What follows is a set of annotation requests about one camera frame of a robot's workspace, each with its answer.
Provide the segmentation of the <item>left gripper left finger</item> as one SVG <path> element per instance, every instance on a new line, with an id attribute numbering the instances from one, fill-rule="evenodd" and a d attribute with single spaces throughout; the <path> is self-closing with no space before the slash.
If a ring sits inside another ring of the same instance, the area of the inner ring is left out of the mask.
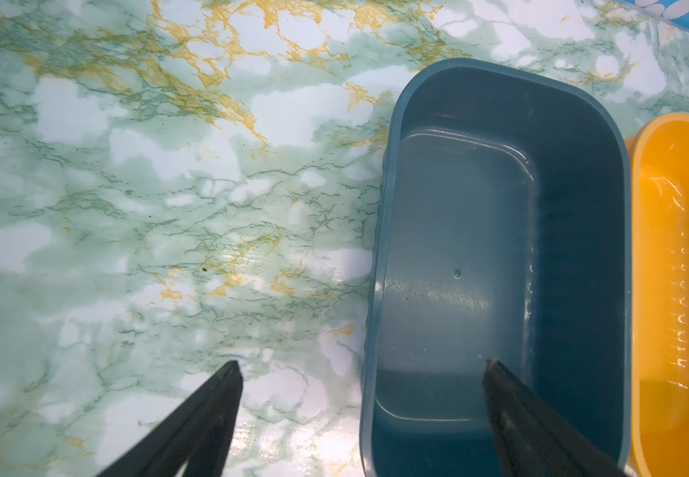
<path id="1" fill-rule="evenodd" d="M 219 476 L 243 390 L 237 361 L 225 363 L 102 476 Z"/>

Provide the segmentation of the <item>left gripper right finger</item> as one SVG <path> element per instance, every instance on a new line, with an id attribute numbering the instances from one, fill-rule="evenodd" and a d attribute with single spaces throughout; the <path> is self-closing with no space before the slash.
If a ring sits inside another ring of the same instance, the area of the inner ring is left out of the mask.
<path id="1" fill-rule="evenodd" d="M 483 390 L 505 476 L 625 474 L 500 361 L 487 363 Z"/>

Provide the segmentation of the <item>dark teal plastic bin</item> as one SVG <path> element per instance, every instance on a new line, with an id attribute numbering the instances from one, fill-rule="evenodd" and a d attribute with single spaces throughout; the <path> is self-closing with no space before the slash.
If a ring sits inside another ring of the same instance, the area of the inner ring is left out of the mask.
<path id="1" fill-rule="evenodd" d="M 421 71 L 384 153 L 364 472 L 500 475 L 491 360 L 623 467 L 631 271 L 630 161 L 594 97 L 471 59 Z"/>

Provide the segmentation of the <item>yellow plastic bin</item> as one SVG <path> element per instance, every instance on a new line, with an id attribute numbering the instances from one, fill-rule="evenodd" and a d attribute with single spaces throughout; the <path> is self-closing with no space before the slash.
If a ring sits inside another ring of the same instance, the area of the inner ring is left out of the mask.
<path id="1" fill-rule="evenodd" d="M 648 123 L 632 162 L 633 357 L 630 465 L 689 476 L 689 114 Z"/>

